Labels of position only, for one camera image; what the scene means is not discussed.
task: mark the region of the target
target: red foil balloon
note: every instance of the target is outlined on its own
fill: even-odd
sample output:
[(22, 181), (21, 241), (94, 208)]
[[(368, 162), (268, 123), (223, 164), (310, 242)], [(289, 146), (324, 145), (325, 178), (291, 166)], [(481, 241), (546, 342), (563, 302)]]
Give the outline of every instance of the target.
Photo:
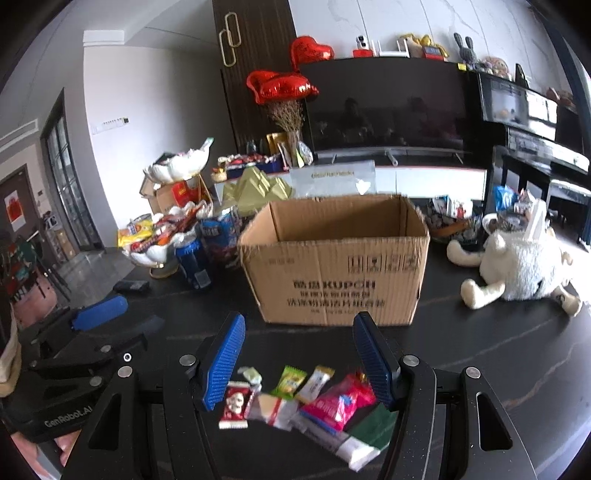
[(246, 77), (246, 86), (250, 88), (255, 94), (255, 102), (258, 105), (262, 105), (265, 103), (259, 94), (261, 91), (261, 85), (265, 83), (267, 80), (271, 80), (273, 77), (277, 77), (281, 75), (277, 72), (270, 72), (269, 70), (255, 70), (251, 72), (248, 77)]
[(318, 95), (318, 89), (299, 73), (281, 73), (267, 80), (259, 89), (259, 98), (262, 103), (301, 100), (308, 95)]
[(335, 51), (330, 45), (321, 45), (312, 37), (305, 36), (298, 37), (291, 43), (290, 56), (291, 67), (295, 72), (299, 72), (300, 65), (303, 63), (332, 60), (335, 57)]

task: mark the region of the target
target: security camera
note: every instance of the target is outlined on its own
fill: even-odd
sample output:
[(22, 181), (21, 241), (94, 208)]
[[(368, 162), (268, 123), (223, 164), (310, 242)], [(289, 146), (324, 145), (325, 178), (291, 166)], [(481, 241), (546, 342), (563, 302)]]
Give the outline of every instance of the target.
[(369, 50), (368, 41), (363, 35), (357, 37), (357, 48), (360, 50)]

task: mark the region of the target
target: metal screw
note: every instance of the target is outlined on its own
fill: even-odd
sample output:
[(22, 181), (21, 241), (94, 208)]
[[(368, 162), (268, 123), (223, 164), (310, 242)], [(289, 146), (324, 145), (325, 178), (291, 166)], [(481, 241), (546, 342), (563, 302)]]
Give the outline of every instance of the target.
[(480, 378), (480, 370), (476, 367), (466, 368), (466, 375), (470, 378)]
[(418, 358), (414, 355), (404, 355), (402, 361), (409, 367), (416, 367), (418, 365)]
[(101, 383), (103, 383), (102, 377), (92, 377), (89, 381), (91, 387), (98, 387)]
[(119, 370), (117, 370), (117, 375), (119, 375), (121, 378), (127, 378), (133, 372), (133, 368), (131, 368), (129, 365), (125, 365), (124, 367), (121, 367)]
[(195, 361), (195, 356), (191, 355), (190, 353), (188, 353), (187, 355), (183, 355), (181, 358), (178, 359), (178, 362), (184, 367), (190, 367), (195, 363)]

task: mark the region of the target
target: gold cabinet handle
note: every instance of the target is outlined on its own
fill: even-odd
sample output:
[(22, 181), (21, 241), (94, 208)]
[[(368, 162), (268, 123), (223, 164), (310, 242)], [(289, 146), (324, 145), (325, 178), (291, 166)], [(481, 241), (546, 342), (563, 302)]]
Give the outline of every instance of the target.
[(222, 61), (225, 67), (230, 68), (233, 67), (236, 64), (236, 53), (234, 52), (234, 49), (232, 47), (230, 47), (230, 51), (232, 52), (232, 57), (233, 60), (231, 63), (228, 63), (226, 61), (226, 54), (223, 51), (223, 35), (224, 33), (226, 34), (226, 36), (228, 37), (228, 44), (230, 43), (230, 31), (226, 30), (225, 28), (219, 33), (218, 38), (220, 40), (220, 51), (222, 52)]
[[(238, 42), (234, 43), (232, 41), (232, 30), (230, 30), (230, 25), (228, 24), (228, 18), (234, 17), (234, 21), (236, 22), (236, 35), (238, 35)], [(242, 35), (240, 35), (240, 25), (238, 24), (238, 15), (236, 12), (228, 12), (226, 16), (223, 18), (224, 23), (226, 24), (226, 30), (228, 31), (228, 44), (231, 48), (237, 48), (242, 45)]]

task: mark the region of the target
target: marble tabletop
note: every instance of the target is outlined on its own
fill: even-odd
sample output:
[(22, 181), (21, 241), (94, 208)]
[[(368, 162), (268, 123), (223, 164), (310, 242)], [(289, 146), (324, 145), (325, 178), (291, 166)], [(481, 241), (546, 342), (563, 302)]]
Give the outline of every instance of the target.
[[(136, 268), (127, 278), (149, 276)], [(459, 297), (466, 278), (479, 281), (478, 271), (452, 265), (444, 247), (432, 243), (412, 325), (381, 330), (405, 353), (434, 368), (460, 372), (467, 366), (478, 367), (515, 424), (538, 477), (555, 480), (591, 431), (589, 306), (585, 304), (574, 319), (551, 300), (499, 300), (471, 311)], [(241, 271), (215, 278), (214, 287), (203, 294), (190, 290), (181, 275), (150, 283), (149, 295), (129, 296), (127, 313), (108, 324), (108, 328), (128, 325), (149, 314), (166, 320), (159, 338), (150, 344), (152, 354), (143, 368), (159, 368), (165, 355), (174, 359), (193, 352), (204, 337), (217, 332), (231, 311), (246, 318), (246, 341), (238, 364), (256, 367), (266, 391), (274, 388), (286, 364), (308, 372), (317, 364), (327, 365), (337, 370), (337, 380), (359, 365), (348, 327), (264, 323)], [(246, 430), (221, 431), (218, 419), (217, 411), (206, 417), (207, 433), (220, 474), (227, 480), (370, 480), (381, 466), (383, 455), (353, 473), (297, 432), (256, 421)], [(443, 421), (444, 407), (438, 406), (426, 478), (438, 476)], [(165, 452), (163, 439), (158, 442)], [(166, 477), (171, 469), (163, 455), (158, 460), (162, 478), (172, 478)]]

